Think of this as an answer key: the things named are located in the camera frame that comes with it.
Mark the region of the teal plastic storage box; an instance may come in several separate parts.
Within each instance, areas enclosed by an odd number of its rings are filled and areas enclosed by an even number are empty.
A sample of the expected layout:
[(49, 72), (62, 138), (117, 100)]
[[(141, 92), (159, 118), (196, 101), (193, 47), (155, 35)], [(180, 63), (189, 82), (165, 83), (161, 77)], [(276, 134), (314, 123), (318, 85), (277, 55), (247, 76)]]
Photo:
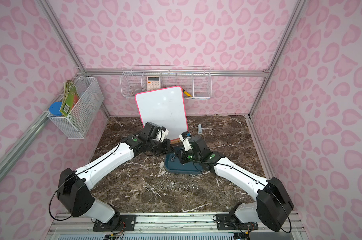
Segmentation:
[(182, 163), (178, 157), (181, 157), (181, 147), (175, 147), (174, 153), (167, 154), (165, 167), (170, 173), (199, 175), (203, 172), (203, 168), (200, 164), (195, 162)]

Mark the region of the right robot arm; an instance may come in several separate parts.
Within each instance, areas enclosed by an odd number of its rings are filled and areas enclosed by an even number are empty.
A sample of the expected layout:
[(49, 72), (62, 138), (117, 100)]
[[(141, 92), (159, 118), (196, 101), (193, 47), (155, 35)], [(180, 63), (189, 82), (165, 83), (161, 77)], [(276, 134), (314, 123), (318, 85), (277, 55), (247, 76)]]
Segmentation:
[(241, 223), (261, 221), (274, 232), (282, 230), (289, 221), (294, 204), (282, 182), (253, 174), (233, 163), (219, 152), (213, 152), (200, 136), (189, 132), (180, 135), (183, 150), (176, 153), (182, 163), (194, 162), (205, 171), (222, 177), (244, 190), (254, 199), (252, 204), (239, 204), (231, 214)]

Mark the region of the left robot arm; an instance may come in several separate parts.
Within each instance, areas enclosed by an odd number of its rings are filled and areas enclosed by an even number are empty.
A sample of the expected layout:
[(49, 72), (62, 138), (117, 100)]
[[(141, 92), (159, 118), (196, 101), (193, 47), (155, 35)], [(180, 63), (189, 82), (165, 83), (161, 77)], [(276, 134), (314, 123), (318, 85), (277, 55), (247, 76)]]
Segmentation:
[(119, 226), (118, 210), (96, 199), (91, 190), (117, 167), (140, 154), (163, 155), (173, 151), (171, 141), (167, 139), (168, 133), (165, 127), (150, 122), (144, 124), (141, 132), (122, 138), (116, 147), (93, 162), (76, 170), (63, 170), (54, 197), (72, 217), (87, 216), (108, 227)]

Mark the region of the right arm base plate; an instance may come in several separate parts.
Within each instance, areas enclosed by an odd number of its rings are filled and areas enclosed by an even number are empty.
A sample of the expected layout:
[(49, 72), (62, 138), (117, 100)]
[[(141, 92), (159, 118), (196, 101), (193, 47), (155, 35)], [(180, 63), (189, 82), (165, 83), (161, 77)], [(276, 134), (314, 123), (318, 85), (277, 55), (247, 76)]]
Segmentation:
[(241, 230), (251, 232), (259, 229), (257, 222), (242, 223), (235, 215), (231, 214), (216, 214), (212, 219), (219, 231)]

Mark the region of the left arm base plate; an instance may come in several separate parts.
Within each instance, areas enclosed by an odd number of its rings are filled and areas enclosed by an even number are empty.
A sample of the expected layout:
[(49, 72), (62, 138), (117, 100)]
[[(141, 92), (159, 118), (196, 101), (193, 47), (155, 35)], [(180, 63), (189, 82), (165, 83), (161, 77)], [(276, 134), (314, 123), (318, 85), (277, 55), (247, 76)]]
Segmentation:
[(93, 226), (93, 232), (133, 232), (136, 220), (137, 215), (118, 215), (107, 223), (96, 220)]

